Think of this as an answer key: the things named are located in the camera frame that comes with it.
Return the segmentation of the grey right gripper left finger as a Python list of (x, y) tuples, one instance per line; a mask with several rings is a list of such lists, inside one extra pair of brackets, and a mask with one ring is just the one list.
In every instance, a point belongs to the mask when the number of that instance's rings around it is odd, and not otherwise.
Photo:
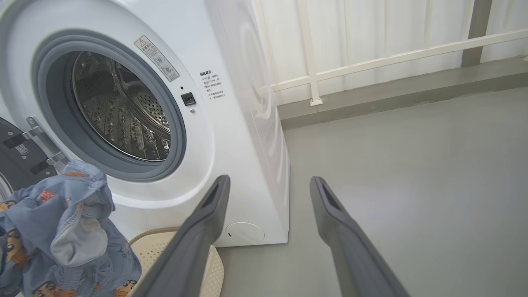
[(134, 297), (198, 297), (209, 250), (220, 237), (231, 181), (218, 176), (192, 214), (134, 287)]

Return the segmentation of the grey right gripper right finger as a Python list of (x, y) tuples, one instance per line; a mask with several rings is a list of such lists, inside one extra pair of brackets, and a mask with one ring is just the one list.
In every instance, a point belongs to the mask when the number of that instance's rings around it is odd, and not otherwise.
[(396, 274), (328, 183), (310, 180), (318, 234), (330, 247), (342, 297), (408, 297)]

